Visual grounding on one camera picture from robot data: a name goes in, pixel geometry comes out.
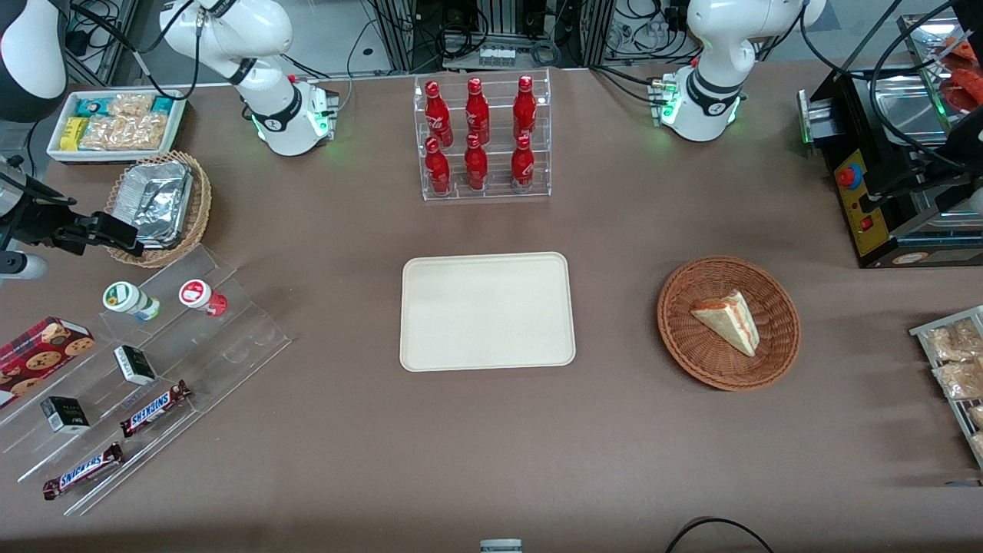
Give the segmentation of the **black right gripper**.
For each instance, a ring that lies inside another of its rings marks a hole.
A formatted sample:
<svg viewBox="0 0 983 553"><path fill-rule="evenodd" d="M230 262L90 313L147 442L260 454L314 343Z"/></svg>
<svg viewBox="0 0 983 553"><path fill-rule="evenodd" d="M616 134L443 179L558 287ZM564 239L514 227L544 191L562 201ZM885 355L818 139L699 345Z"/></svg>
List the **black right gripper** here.
<svg viewBox="0 0 983 553"><path fill-rule="evenodd" d="M25 173L2 175L2 249L13 241L45 245L77 256L88 246L106 247L141 257L144 245L137 228L119 218L95 211L79 217L71 210L77 203ZM62 230L76 225L78 230Z"/></svg>

